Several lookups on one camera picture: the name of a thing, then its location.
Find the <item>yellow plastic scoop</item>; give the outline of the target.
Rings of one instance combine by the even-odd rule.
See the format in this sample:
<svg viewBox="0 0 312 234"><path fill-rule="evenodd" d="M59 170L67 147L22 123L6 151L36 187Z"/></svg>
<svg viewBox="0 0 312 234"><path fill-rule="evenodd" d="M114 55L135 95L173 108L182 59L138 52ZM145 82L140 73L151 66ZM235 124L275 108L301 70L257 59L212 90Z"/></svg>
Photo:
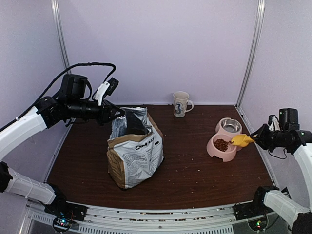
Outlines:
<svg viewBox="0 0 312 234"><path fill-rule="evenodd" d="M255 141L246 134L239 134L231 139L231 143L234 146L244 148L248 146L250 143L255 143Z"/></svg>

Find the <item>brown pet food bag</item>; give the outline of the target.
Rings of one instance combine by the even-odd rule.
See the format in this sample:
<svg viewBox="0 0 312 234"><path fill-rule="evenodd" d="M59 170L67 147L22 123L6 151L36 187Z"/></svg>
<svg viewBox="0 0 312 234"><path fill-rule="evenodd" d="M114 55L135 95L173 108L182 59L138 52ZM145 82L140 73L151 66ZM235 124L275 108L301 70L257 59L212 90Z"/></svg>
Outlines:
<svg viewBox="0 0 312 234"><path fill-rule="evenodd" d="M121 110L124 115L112 122L107 159L110 177L126 190L151 178L163 162L163 133L147 108Z"/></svg>

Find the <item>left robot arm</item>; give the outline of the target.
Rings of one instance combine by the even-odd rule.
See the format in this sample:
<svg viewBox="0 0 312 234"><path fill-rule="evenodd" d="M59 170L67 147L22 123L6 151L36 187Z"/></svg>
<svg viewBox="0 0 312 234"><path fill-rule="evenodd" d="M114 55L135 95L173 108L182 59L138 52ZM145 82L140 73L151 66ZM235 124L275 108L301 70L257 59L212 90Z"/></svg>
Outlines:
<svg viewBox="0 0 312 234"><path fill-rule="evenodd" d="M119 81L110 78L85 97L85 90L91 89L87 77L64 75L60 89L52 96L40 98L25 115L10 124L0 133L0 157L6 155L33 135L49 129L60 121L72 118L84 121L94 119L102 126L121 117L125 112L105 100L117 88ZM4 161L0 163L0 191L18 194L50 205L59 216L70 212L70 205L62 192L55 186L41 183L21 175L10 168Z"/></svg>

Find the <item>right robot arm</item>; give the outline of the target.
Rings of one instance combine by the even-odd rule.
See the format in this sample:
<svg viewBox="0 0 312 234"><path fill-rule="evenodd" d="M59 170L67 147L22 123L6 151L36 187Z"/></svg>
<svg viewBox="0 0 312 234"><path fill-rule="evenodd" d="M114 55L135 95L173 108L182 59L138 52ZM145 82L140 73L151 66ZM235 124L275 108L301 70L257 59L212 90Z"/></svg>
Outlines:
<svg viewBox="0 0 312 234"><path fill-rule="evenodd" d="M276 148L283 148L283 152L294 157L304 176L309 205L303 207L279 189L262 187L257 190L258 197L250 204L250 211L254 215L260 215L270 208L287 222L293 234L310 234L312 232L312 133L300 129L297 109L280 109L278 128L275 127L273 118L273 115L269 116L268 123L250 134L250 138L269 153Z"/></svg>

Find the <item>pink double pet bowl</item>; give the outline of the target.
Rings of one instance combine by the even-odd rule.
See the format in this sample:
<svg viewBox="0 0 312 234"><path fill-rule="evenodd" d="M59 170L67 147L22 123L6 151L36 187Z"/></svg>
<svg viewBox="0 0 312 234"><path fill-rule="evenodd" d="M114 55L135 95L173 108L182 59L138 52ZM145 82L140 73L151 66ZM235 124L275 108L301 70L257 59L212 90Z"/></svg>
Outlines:
<svg viewBox="0 0 312 234"><path fill-rule="evenodd" d="M230 117L221 119L215 127L215 134L207 143L206 150L210 157L217 157L223 162L234 159L240 147L232 145L234 136L242 133L242 125Z"/></svg>

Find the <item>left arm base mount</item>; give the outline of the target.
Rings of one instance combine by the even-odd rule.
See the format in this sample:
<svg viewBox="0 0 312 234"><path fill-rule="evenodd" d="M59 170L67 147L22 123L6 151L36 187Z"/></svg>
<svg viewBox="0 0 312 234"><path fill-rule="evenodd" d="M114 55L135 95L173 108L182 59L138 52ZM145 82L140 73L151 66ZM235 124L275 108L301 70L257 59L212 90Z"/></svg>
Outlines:
<svg viewBox="0 0 312 234"><path fill-rule="evenodd" d="M69 203L66 196L58 186L51 184L51 187L53 188L56 197L51 204L44 204L44 211L58 218L84 221L87 213L87 207L84 205Z"/></svg>

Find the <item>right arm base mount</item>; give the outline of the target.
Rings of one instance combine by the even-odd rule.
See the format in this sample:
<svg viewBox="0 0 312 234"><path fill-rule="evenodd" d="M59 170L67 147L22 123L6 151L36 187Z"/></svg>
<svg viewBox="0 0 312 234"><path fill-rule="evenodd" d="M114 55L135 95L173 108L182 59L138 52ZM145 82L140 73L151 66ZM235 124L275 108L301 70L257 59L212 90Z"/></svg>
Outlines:
<svg viewBox="0 0 312 234"><path fill-rule="evenodd" d="M271 208L264 205L264 194L255 194L251 202L235 204L233 210L236 220L265 216L267 213L273 212Z"/></svg>

